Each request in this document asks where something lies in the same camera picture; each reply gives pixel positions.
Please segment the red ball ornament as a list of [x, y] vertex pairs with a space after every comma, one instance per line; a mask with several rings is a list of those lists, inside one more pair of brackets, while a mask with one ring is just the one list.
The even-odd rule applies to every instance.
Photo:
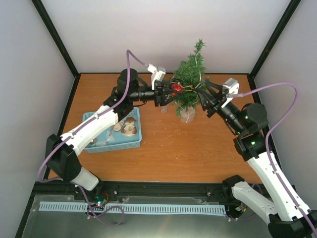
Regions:
[[171, 85], [171, 89], [174, 90], [174, 91], [177, 91], [177, 92], [183, 92], [183, 87], [182, 87], [182, 85], [180, 84], [180, 82], [173, 83], [173, 84]]

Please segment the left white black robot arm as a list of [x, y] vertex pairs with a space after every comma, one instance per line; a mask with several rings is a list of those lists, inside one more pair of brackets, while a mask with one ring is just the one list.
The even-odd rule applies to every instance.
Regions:
[[163, 68], [154, 70], [151, 83], [147, 84], [134, 69], [124, 69], [117, 79], [117, 86], [99, 109], [74, 129], [57, 136], [52, 134], [46, 144], [46, 165], [59, 179], [85, 189], [91, 199], [99, 199], [103, 187], [96, 175], [82, 167], [78, 156], [102, 132], [124, 119], [137, 101], [153, 101], [155, 106], [165, 106], [182, 94], [164, 81]]

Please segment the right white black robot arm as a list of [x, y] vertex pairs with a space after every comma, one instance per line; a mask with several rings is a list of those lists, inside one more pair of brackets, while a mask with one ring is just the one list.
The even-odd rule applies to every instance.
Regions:
[[254, 190], [238, 175], [225, 179], [224, 196], [237, 199], [253, 210], [266, 224], [273, 238], [305, 238], [317, 233], [317, 212], [297, 194], [269, 145], [271, 131], [263, 135], [268, 126], [267, 111], [260, 103], [248, 103], [238, 109], [232, 99], [244, 97], [239, 83], [230, 78], [223, 85], [209, 80], [205, 89], [195, 88], [203, 111], [211, 117], [218, 114], [236, 136], [234, 146], [244, 161], [256, 172], [269, 194], [269, 198]]

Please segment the clear plastic battery box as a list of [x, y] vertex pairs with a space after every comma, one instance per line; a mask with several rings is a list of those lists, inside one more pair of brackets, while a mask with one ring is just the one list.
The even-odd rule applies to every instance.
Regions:
[[168, 105], [165, 105], [161, 108], [161, 113], [165, 114], [168, 112]]

